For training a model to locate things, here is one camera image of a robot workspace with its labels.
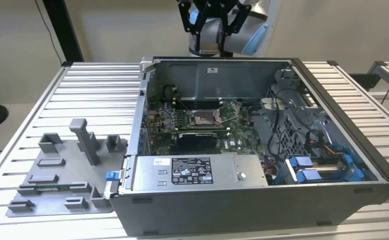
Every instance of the warning label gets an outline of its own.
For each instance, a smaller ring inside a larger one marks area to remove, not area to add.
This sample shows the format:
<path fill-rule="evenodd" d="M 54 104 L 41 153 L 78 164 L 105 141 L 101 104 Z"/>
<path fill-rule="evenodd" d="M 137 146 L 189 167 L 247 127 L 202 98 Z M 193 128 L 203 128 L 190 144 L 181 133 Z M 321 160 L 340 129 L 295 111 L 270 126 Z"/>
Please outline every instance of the warning label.
<path fill-rule="evenodd" d="M 211 184 L 211 164 L 207 157 L 171 159 L 173 184 Z"/>

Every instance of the barcode sticker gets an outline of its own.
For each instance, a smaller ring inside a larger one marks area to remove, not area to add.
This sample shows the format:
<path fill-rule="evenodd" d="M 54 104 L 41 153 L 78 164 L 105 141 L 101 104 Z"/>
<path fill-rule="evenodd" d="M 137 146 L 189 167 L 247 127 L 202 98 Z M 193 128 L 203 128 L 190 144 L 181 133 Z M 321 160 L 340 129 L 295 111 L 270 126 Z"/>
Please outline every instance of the barcode sticker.
<path fill-rule="evenodd" d="M 209 74 L 217 74 L 218 73 L 218 68 L 217 67 L 207 67 L 207 73 Z"/>

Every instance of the white label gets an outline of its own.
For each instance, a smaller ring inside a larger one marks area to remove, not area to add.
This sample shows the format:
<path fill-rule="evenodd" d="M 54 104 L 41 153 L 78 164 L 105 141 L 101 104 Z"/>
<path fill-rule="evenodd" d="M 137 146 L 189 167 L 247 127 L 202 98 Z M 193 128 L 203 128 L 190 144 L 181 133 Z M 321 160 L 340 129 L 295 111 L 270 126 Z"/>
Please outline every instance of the white label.
<path fill-rule="evenodd" d="M 58 189 L 55 187 L 37 188 L 35 190 L 39 192 L 58 191 Z"/>
<path fill-rule="evenodd" d="M 218 68 L 217 67 L 207 67 L 207 73 L 209 74 L 217 74 L 218 73 Z"/>
<path fill-rule="evenodd" d="M 169 166 L 170 165 L 170 159 L 169 158 L 154 158 L 154 165 Z"/>

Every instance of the metal frame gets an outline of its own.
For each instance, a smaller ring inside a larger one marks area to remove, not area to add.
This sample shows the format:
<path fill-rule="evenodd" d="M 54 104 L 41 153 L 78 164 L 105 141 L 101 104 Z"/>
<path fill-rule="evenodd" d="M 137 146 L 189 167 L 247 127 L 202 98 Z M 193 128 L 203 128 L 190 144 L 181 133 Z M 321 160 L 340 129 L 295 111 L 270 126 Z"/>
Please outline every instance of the metal frame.
<path fill-rule="evenodd" d="M 387 110 L 379 109 L 379 104 L 338 66 L 330 66 L 326 62 L 305 62 L 305 65 L 389 162 Z M 105 134 L 113 129 L 121 132 L 123 138 L 129 137 L 131 117 L 127 116 L 127 111 L 138 95 L 135 87 L 139 82 L 138 73 L 138 63 L 74 63 L 59 70 L 0 155 L 0 239 L 14 236 L 34 239 L 45 233 L 54 239 L 127 237 L 114 213 L 7 218 L 5 204 L 14 196 L 11 186 L 19 184 L 18 181 L 25 178 L 25 171 L 30 169 L 29 159 L 38 154 L 37 136 L 49 131 L 59 131 L 69 114 L 87 117 L 94 132 Z M 186 238 L 389 239 L 389 201 L 360 208 L 338 226 L 177 237 L 182 240 Z"/>

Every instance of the floor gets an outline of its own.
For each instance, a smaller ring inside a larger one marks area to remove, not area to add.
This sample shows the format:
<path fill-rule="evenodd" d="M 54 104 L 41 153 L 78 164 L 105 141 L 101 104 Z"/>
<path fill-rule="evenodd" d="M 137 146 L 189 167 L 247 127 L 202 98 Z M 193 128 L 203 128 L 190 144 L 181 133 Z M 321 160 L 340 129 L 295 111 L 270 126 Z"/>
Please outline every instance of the floor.
<path fill-rule="evenodd" d="M 18 129 L 29 111 L 33 108 L 34 103 L 6 104 L 5 107 L 9 110 L 9 117 L 0 124 L 0 150 L 2 150 Z"/>

